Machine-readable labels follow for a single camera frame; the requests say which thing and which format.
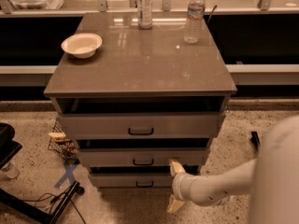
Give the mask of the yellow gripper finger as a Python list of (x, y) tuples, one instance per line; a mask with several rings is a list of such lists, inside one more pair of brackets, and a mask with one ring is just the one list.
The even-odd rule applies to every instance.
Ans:
[(171, 176), (175, 176), (179, 173), (185, 173), (185, 169), (181, 165), (181, 163), (175, 159), (169, 160), (169, 166), (170, 166), (170, 174)]

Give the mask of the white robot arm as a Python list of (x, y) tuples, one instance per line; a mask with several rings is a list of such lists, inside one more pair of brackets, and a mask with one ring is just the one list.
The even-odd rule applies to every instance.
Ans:
[(190, 175), (171, 160), (167, 211), (186, 202), (222, 205), (250, 196), (249, 224), (299, 224), (299, 117), (282, 120), (264, 138), (258, 157), (220, 175)]

